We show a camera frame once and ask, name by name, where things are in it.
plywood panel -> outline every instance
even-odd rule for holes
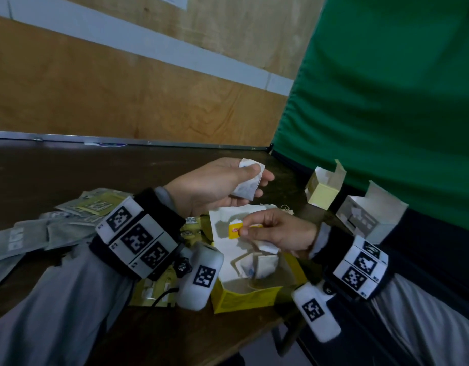
[[[324,0],[69,0],[294,79]]]
[[[268,146],[286,97],[0,18],[0,130]]]

hand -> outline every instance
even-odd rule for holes
[[[218,207],[239,207],[248,204],[247,199],[229,196],[238,184],[255,178],[260,173],[257,164],[239,168],[241,159],[220,158],[192,172],[186,173],[165,186],[183,217],[198,216]],[[265,169],[260,186],[267,186],[275,176]],[[255,197],[263,195],[257,189]]]
[[[263,228],[248,227],[257,223]],[[239,233],[248,240],[269,241],[282,250],[299,251],[311,247],[317,231],[316,225],[273,208],[247,215]]]

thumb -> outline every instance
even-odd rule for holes
[[[239,234],[248,240],[264,240],[276,245],[279,240],[278,229],[278,227],[242,227]]]
[[[261,168],[257,164],[249,165],[248,167],[234,168],[238,184],[255,178],[260,173]]]

wooden table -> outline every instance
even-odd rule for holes
[[[275,174],[276,182],[265,188],[259,203],[286,204],[313,218],[324,214],[306,203],[307,178],[299,179],[265,152],[0,140],[0,230],[36,219],[84,190],[109,187],[135,193],[219,157],[255,159]],[[65,251],[27,254],[0,284],[0,316],[23,300]],[[296,313],[292,304],[217,315],[210,302],[200,312],[128,307],[89,364],[216,365]]]

green fabric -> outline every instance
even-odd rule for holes
[[[469,229],[469,0],[327,0],[274,150]]]

